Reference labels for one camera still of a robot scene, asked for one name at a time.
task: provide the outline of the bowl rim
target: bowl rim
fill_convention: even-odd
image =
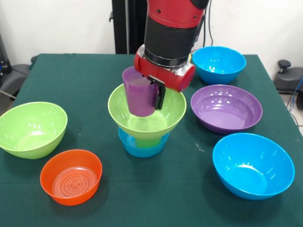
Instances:
[[[67,113],[66,111],[59,105],[55,104],[55,103],[51,103],[51,102],[40,102],[40,101],[37,101],[37,102],[29,102],[29,103],[24,103],[24,104],[21,104],[21,105],[17,105],[13,108],[11,108],[10,110],[6,111],[2,116],[0,116],[0,120],[2,117],[4,117],[5,115],[7,114],[10,114],[11,112],[21,108],[21,107],[24,107],[26,105],[36,105],[36,104],[48,104],[50,106],[55,106],[56,108],[60,109],[63,113],[64,113],[64,117],[65,117],[65,124],[64,124],[64,127],[62,128],[62,130],[60,131],[60,133],[58,134],[58,136],[56,136],[54,139],[52,139],[51,142],[48,142],[48,143],[45,143],[44,145],[40,145],[39,147],[36,147],[36,148],[32,148],[32,149],[26,149],[26,150],[20,150],[20,149],[10,149],[10,148],[7,148],[3,145],[0,144],[0,148],[4,149],[4,150],[9,150],[9,151],[12,151],[12,152],[27,152],[27,151],[33,151],[33,150],[36,150],[36,149],[40,149],[40,148],[43,148],[45,147],[46,145],[54,142],[56,139],[58,139],[62,133],[66,130],[66,126],[67,126],[67,122],[68,122],[68,116],[67,116]]]
[[[96,160],[98,161],[98,164],[100,164],[100,166],[101,166],[101,173],[100,173],[100,176],[98,176],[98,179],[96,180],[94,186],[93,186],[91,189],[89,189],[88,191],[86,191],[86,192],[84,192],[84,193],[82,193],[82,194],[80,194],[80,195],[77,195],[77,196],[74,196],[74,197],[68,197],[68,198],[67,198],[67,197],[55,196],[55,195],[53,195],[52,193],[48,192],[48,190],[46,190],[46,189],[44,188],[44,186],[43,186],[43,184],[42,184],[42,173],[43,173],[43,171],[45,170],[45,167],[46,167],[51,161],[53,161],[54,158],[58,158],[58,157],[61,156],[62,154],[72,153],[72,152],[74,152],[74,151],[82,151],[82,152],[84,152],[84,153],[89,153],[90,155],[94,156],[94,157],[96,158]],[[56,155],[53,156],[51,159],[49,159],[49,160],[44,164],[44,166],[43,166],[43,168],[42,168],[42,170],[41,170],[41,172],[40,172],[40,177],[39,177],[40,179],[39,179],[39,180],[40,180],[40,185],[41,185],[42,189],[46,192],[46,194],[48,194],[48,195],[51,196],[52,198],[60,199],[60,200],[71,200],[71,199],[76,199],[76,198],[82,197],[84,194],[87,194],[88,192],[90,192],[91,190],[93,190],[93,188],[94,188],[98,183],[100,183],[100,180],[101,180],[101,177],[102,177],[102,173],[103,173],[103,166],[102,166],[101,160],[99,159],[99,157],[98,157],[96,154],[94,154],[93,152],[91,152],[91,151],[89,151],[89,150],[85,150],[85,149],[71,149],[71,150],[66,150],[66,151],[63,151],[63,152],[61,152],[61,153],[59,153],[59,154],[56,154]]]
[[[228,181],[223,177],[223,175],[220,173],[220,171],[219,171],[218,168],[217,168],[218,164],[216,164],[216,162],[214,161],[214,156],[215,156],[215,154],[216,154],[215,151],[217,150],[216,148],[217,148],[217,146],[218,146],[223,140],[226,140],[226,139],[228,139],[228,138],[230,138],[230,137],[238,136],[238,135],[248,135],[248,136],[252,136],[252,137],[259,137],[259,138],[262,138],[263,140],[265,140],[265,141],[267,141],[267,142],[270,142],[270,143],[276,145],[278,148],[280,148],[280,150],[281,150],[284,154],[286,154],[286,157],[288,158],[288,160],[289,160],[290,163],[291,163],[291,167],[292,167],[291,169],[292,169],[293,174],[292,174],[291,180],[289,181],[289,184],[288,184],[284,189],[281,189],[281,190],[279,190],[279,191],[277,191],[277,192],[275,192],[275,193],[255,194],[255,193],[251,193],[251,192],[248,192],[248,191],[245,191],[245,190],[242,190],[242,189],[239,189],[239,188],[235,187],[232,183],[228,182]],[[289,154],[288,154],[288,153],[287,153],[279,144],[277,144],[277,143],[274,142],[273,140],[271,140],[271,139],[269,139],[269,138],[266,138],[266,137],[264,137],[264,136],[258,135],[258,134],[246,133],[246,132],[239,132],[239,133],[234,133],[234,134],[231,134],[231,135],[228,135],[228,136],[223,137],[222,139],[220,139],[220,140],[216,143],[216,145],[215,145],[215,147],[214,147],[214,149],[213,149],[212,159],[213,159],[213,165],[214,165],[214,168],[216,169],[216,172],[218,173],[218,175],[220,175],[220,177],[221,177],[224,181],[226,181],[229,185],[231,185],[231,186],[234,187],[235,189],[237,189],[237,190],[239,190],[239,191],[241,191],[241,192],[243,192],[243,193],[249,194],[249,195],[264,196],[264,197],[265,197],[265,196],[266,196],[266,197],[275,196],[275,195],[278,195],[278,194],[280,194],[280,193],[286,191],[286,190],[292,185],[292,183],[294,182],[295,167],[294,167],[293,160],[291,159],[291,157],[289,156]]]
[[[222,128],[222,127],[218,127],[218,126],[215,126],[215,125],[212,125],[210,124],[209,122],[203,120],[199,115],[198,113],[195,111],[195,109],[193,108],[194,104],[193,104],[193,98],[199,93],[201,92],[203,89],[206,89],[206,88],[209,88],[209,87],[231,87],[231,88],[235,88],[237,90],[241,90],[243,92],[245,92],[246,94],[248,94],[252,99],[254,99],[256,101],[256,103],[258,104],[258,106],[261,108],[261,114],[259,116],[259,118],[252,124],[246,126],[246,127],[243,127],[243,128],[239,128],[239,129],[228,129],[228,128]],[[193,110],[194,114],[196,115],[197,118],[199,118],[201,121],[211,125],[212,127],[215,127],[217,129],[221,129],[221,130],[229,130],[229,131],[237,131],[237,130],[246,130],[246,129],[249,129],[253,126],[255,126],[262,118],[263,116],[263,108],[262,108],[262,105],[261,105],[261,102],[250,92],[248,92],[247,90],[244,90],[243,88],[240,88],[240,87],[236,87],[236,86],[232,86],[232,85],[226,85],[226,84],[214,84],[214,85],[208,85],[208,86],[205,86],[205,87],[202,87],[200,89],[198,89],[191,97],[190,99],[190,106],[191,106],[191,109]]]
[[[233,71],[233,72],[224,73],[224,75],[230,75],[230,74],[234,74],[234,73],[237,73],[237,72],[241,72],[241,71],[246,67],[247,61],[246,61],[246,58],[244,57],[244,55],[241,54],[239,51],[236,51],[235,49],[232,49],[232,48],[229,48],[229,47],[226,47],[226,46],[206,46],[206,47],[202,47],[202,48],[196,50],[196,51],[192,54],[192,61],[193,61],[193,64],[196,65],[196,67],[198,67],[198,65],[196,64],[196,53],[198,53],[198,52],[200,52],[200,51],[203,51],[204,49],[214,49],[214,48],[231,50],[231,51],[237,53],[239,56],[241,56],[241,57],[244,59],[244,64],[243,64],[243,67],[241,67],[241,69],[235,70],[235,71]],[[210,73],[217,74],[217,75],[221,75],[221,73],[216,73],[216,72],[210,72]]]
[[[109,112],[110,116],[112,117],[112,119],[115,121],[115,123],[116,123],[119,127],[125,128],[125,129],[127,129],[127,130],[129,130],[129,131],[134,131],[134,130],[130,129],[129,127],[126,127],[126,126],[120,124],[119,122],[117,122],[116,119],[115,119],[115,117],[113,116],[113,114],[112,114],[112,112],[111,112],[110,107],[109,107],[109,103],[110,103],[110,100],[111,100],[111,98],[112,98],[112,95],[113,95],[118,89],[121,89],[121,87],[123,87],[123,89],[124,89],[124,84],[120,84],[119,86],[117,86],[117,87],[112,91],[112,93],[110,94],[110,96],[109,96],[109,98],[108,98],[108,102],[107,102],[108,112]],[[165,129],[161,129],[161,130],[156,130],[156,131],[137,131],[137,130],[136,130],[135,132],[137,132],[137,133],[158,133],[158,132],[161,132],[161,131],[165,131],[165,130],[167,130],[167,129],[170,129],[171,127],[175,127],[175,126],[182,120],[182,118],[184,117],[184,115],[185,115],[185,113],[186,113],[186,110],[187,110],[187,102],[186,102],[186,98],[185,98],[184,94],[183,94],[182,92],[178,92],[178,93],[181,94],[181,97],[182,97],[182,100],[184,101],[185,106],[184,106],[184,111],[183,111],[182,115],[178,118],[178,120],[176,121],[176,123],[174,123],[173,125],[170,125],[169,127],[166,127]]]

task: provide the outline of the purple bowl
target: purple bowl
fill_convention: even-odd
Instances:
[[[260,102],[249,92],[230,85],[211,85],[196,91],[191,108],[200,122],[219,134],[231,134],[256,125]]]

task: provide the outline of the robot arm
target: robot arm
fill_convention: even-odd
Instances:
[[[161,109],[165,87],[181,92],[195,73],[188,56],[197,41],[209,0],[148,0],[144,44],[134,66],[159,85],[155,108]]]

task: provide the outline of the orange bowl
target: orange bowl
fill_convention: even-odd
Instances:
[[[67,150],[45,164],[40,184],[57,203],[74,206],[95,194],[101,175],[102,164],[95,154],[87,150]]]

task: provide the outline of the white wall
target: white wall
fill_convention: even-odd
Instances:
[[[11,62],[42,52],[115,53],[111,9],[111,0],[0,0]],[[211,30],[214,45],[258,54],[271,76],[281,58],[303,66],[302,0],[213,0]],[[194,49],[202,44],[203,34]]]
[[[10,61],[39,53],[115,53],[111,0],[0,0],[0,32]]]
[[[303,67],[302,0],[213,0],[210,22],[214,45],[258,54],[271,77],[279,59]],[[202,46],[203,34],[194,48]]]

